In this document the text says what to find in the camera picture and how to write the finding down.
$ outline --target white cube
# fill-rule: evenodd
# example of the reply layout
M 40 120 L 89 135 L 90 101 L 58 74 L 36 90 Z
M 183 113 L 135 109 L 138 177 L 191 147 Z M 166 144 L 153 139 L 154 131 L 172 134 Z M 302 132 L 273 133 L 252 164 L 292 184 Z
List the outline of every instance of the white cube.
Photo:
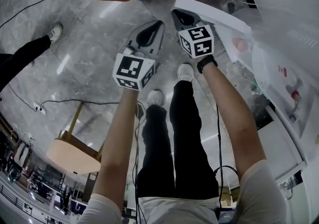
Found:
M 141 91 L 155 73 L 155 60 L 118 53 L 113 78 L 121 86 Z
M 209 25 L 179 31 L 178 34 L 182 48 L 192 58 L 214 53 L 214 35 Z

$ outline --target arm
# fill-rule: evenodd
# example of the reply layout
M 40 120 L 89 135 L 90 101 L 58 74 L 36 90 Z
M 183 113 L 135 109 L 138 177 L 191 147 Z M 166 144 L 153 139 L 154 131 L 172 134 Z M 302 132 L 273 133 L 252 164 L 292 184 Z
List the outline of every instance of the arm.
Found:
M 138 91 L 125 89 L 102 149 L 101 169 L 93 193 L 123 207 L 126 176 L 132 148 Z
M 204 66 L 202 72 L 227 128 L 241 180 L 253 164 L 266 159 L 255 120 L 243 98 L 213 63 Z

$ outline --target wristwatch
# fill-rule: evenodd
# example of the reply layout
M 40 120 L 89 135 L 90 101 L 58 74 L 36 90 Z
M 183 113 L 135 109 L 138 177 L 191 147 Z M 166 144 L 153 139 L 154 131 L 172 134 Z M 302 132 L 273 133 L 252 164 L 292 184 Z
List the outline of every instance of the wristwatch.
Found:
M 202 74 L 203 73 L 203 68 L 206 66 L 208 63 L 213 62 L 216 67 L 218 67 L 218 64 L 216 60 L 214 59 L 213 55 L 208 55 L 207 57 L 203 58 L 201 61 L 197 63 L 197 69 L 198 71 Z

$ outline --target black pants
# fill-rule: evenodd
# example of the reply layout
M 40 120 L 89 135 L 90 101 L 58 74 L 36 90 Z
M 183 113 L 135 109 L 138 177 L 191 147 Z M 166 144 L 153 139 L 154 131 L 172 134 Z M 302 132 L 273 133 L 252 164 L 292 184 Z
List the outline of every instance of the black pants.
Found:
M 200 141 L 201 119 L 191 82 L 174 87 L 169 111 L 174 130 L 174 160 L 166 125 L 166 110 L 150 106 L 142 136 L 146 146 L 138 174 L 138 197 L 210 199 L 218 197 L 218 183 Z
M 45 52 L 50 45 L 50 38 L 46 35 L 27 43 L 13 55 L 0 54 L 0 92 L 23 68 Z

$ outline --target sneaker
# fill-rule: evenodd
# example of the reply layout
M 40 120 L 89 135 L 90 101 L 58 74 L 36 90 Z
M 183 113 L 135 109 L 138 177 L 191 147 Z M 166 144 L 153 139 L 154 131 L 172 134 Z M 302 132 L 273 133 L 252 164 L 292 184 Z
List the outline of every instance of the sneaker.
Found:
M 148 104 L 162 107 L 164 105 L 164 95 L 160 90 L 152 90 L 148 95 Z
M 48 33 L 51 44 L 56 43 L 56 41 L 60 39 L 62 32 L 63 26 L 60 23 L 55 24 L 52 30 Z
M 194 78 L 194 69 L 190 64 L 181 64 L 177 71 L 179 81 L 191 82 Z

